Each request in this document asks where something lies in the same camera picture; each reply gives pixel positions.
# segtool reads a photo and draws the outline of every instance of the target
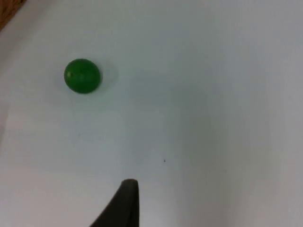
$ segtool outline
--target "green ball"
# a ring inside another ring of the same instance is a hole
[[[98,88],[102,82],[102,73],[91,61],[76,59],[66,66],[64,80],[71,90],[87,94]]]

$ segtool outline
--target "brown wood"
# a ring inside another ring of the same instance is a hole
[[[25,2],[26,0],[0,0],[0,30]]]

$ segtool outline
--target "black object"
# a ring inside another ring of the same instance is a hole
[[[122,181],[104,211],[90,227],[139,227],[139,185],[134,179]]]

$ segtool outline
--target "ball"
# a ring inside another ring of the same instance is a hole
[[[102,82],[102,72],[87,59],[75,59],[66,66],[64,80],[74,92],[87,94],[99,87]]]

